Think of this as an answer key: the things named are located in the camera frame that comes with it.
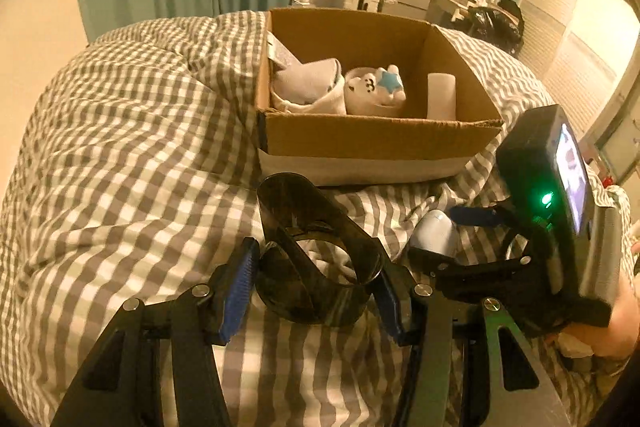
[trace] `checkered bedding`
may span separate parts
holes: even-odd
[[[243,237],[262,237],[253,100],[264,27],[254,12],[128,26],[74,58],[39,99],[0,216],[0,380],[32,422],[50,423],[125,299],[173,298],[208,279]],[[524,110],[552,103],[516,60],[444,33],[505,130],[446,182],[327,191],[393,259],[428,210],[505,197],[495,150]],[[624,192],[591,183],[628,227]],[[492,260],[497,232],[461,234],[470,263]],[[598,403],[594,375],[567,371],[541,342],[533,347],[583,424]],[[214,350],[233,424],[258,427],[389,425],[408,357],[373,310],[351,327],[308,327],[278,318],[256,295],[241,333]],[[452,364],[460,368],[458,351]],[[169,359],[163,375],[170,427]],[[459,387],[453,378],[448,425],[457,424]]]

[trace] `gingham blanket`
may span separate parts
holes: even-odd
[[[264,14],[254,12],[128,26],[74,58],[39,99],[0,217],[0,380],[32,422],[50,423],[125,299],[173,298],[208,279],[243,237],[261,239],[253,100],[264,29]],[[428,210],[504,198],[492,170],[497,146],[524,110],[552,103],[516,60],[445,35],[505,130],[447,182],[327,191],[393,259]],[[598,203],[619,206],[627,227],[624,192],[591,182]],[[492,260],[497,232],[461,235],[470,263]],[[628,254],[628,273],[630,263]],[[533,347],[572,421],[583,423],[597,404],[593,375],[565,370],[543,343]],[[347,427],[390,424],[408,351],[371,310],[352,327],[308,327],[278,318],[254,295],[241,333],[215,356],[234,425]],[[459,368],[459,352],[452,363]],[[171,397],[169,360],[163,374]],[[450,425],[459,384],[452,379]],[[176,425],[171,399],[164,409],[166,425]]]

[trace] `device display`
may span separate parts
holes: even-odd
[[[565,123],[562,124],[560,131],[556,164],[574,218],[575,232],[578,233],[582,223],[588,181],[581,165],[580,153]]]

